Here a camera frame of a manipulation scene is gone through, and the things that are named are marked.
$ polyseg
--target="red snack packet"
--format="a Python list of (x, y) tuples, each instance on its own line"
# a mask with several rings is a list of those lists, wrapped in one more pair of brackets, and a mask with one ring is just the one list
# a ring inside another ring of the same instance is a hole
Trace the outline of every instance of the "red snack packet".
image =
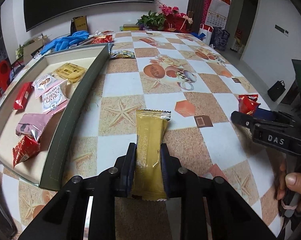
[(257, 103), (258, 94), (253, 95), (239, 95), (238, 104), (239, 111), (244, 114), (253, 114), (259, 107), (260, 103)]
[(13, 148), (13, 168), (15, 165), (36, 156), (40, 152), (40, 144), (28, 136), (24, 136)]
[(24, 109), (27, 103), (28, 95), (32, 91), (32, 82), (23, 84), (22, 88), (18, 92), (18, 95), (15, 99), (13, 108), (14, 110)]
[(91, 44), (108, 43), (112, 42), (112, 40), (113, 35), (95, 36)]

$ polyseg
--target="checkered tablecloth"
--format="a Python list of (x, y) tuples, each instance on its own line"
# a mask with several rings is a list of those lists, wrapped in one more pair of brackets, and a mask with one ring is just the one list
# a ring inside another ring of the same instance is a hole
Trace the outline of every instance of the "checkered tablecloth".
[[(172, 111), (163, 140), (170, 154), (199, 176), (217, 164), (277, 235), (281, 220), (273, 182), (284, 157), (253, 144), (249, 132), (230, 121), (231, 113), (238, 110), (238, 94), (257, 92), (234, 66), (197, 38), (148, 33), (114, 35), (112, 52), (129, 50), (136, 59), (111, 60), (97, 78), (73, 136), (65, 181), (74, 175), (95, 176), (126, 154), (129, 143), (137, 139), (136, 109)], [(153, 46), (142, 38), (158, 43)], [(269, 109), (261, 97), (258, 101), (261, 108)], [(2, 165), (0, 189), (19, 234), (54, 195)], [(116, 200), (117, 239), (172, 239), (170, 220), (165, 202)]]

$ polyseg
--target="candy wrapper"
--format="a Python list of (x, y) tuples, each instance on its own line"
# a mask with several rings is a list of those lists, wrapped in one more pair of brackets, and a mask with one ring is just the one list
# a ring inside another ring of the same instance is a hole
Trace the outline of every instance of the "candy wrapper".
[(24, 109), (27, 103), (28, 96), (31, 93), (31, 91), (32, 91), (32, 82), (23, 84), (22, 88), (18, 92), (17, 97), (15, 99), (13, 105), (14, 110)]
[(24, 114), (17, 124), (16, 135), (29, 135), (38, 142), (52, 116), (51, 114)]
[(55, 110), (59, 104), (68, 100), (65, 96), (66, 85), (67, 80), (64, 80), (62, 83), (42, 95), (43, 114), (46, 114), (51, 110)]
[(52, 87), (58, 85), (63, 80), (54, 78), (52, 73), (48, 73), (33, 82), (35, 88), (35, 98), (39, 98), (42, 94), (50, 90)]
[(75, 64), (65, 63), (54, 72), (63, 79), (67, 79), (69, 83), (76, 83), (83, 77), (86, 70), (86, 68), (77, 66)]
[(112, 42), (113, 35), (100, 35), (95, 36), (91, 44), (107, 43)]
[(137, 150), (132, 196), (143, 200), (166, 199), (160, 164), (160, 144), (171, 113), (137, 110)]
[(13, 168), (15, 168), (16, 164), (36, 156), (40, 150), (40, 144), (25, 135), (15, 148), (13, 148)]
[(134, 52), (129, 50), (118, 50), (114, 53), (111, 53), (110, 59), (117, 58), (136, 58)]
[(244, 114), (253, 114), (259, 107), (260, 103), (257, 103), (258, 94), (253, 95), (239, 95), (238, 104), (239, 111)]

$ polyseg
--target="yellow snack packet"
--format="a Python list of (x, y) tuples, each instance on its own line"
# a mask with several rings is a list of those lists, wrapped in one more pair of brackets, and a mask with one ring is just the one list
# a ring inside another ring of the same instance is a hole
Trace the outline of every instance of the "yellow snack packet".
[(86, 68), (77, 66), (75, 64), (65, 63), (57, 68), (54, 72), (60, 77), (68, 79), (70, 83), (76, 83), (82, 78), (86, 70)]
[(136, 167), (132, 195), (143, 200), (166, 199), (160, 164), (160, 144), (170, 112), (137, 110)]

